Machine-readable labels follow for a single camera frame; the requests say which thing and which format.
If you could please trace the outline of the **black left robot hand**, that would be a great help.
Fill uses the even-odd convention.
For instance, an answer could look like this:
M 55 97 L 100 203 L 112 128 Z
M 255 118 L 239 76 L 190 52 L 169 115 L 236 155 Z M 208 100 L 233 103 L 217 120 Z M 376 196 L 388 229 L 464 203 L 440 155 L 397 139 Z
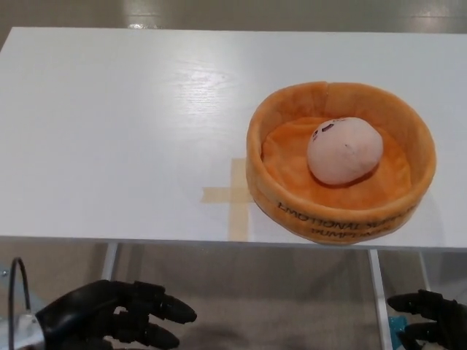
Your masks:
M 186 303 L 157 284 L 98 280 L 71 291 L 40 310 L 36 317 L 46 349 L 112 349 L 106 337 L 156 349 L 175 349 L 180 340 L 150 316 L 177 324 L 196 321 Z

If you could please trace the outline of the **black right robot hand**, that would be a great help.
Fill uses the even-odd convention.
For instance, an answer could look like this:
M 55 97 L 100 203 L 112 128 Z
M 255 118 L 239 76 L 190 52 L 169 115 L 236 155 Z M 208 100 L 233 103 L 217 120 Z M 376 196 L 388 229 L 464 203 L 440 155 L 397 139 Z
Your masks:
M 397 312 L 419 314 L 428 320 L 407 325 L 397 332 L 405 349 L 421 349 L 420 341 L 444 349 L 466 349 L 466 305 L 425 289 L 394 295 L 387 299 L 387 304 Z

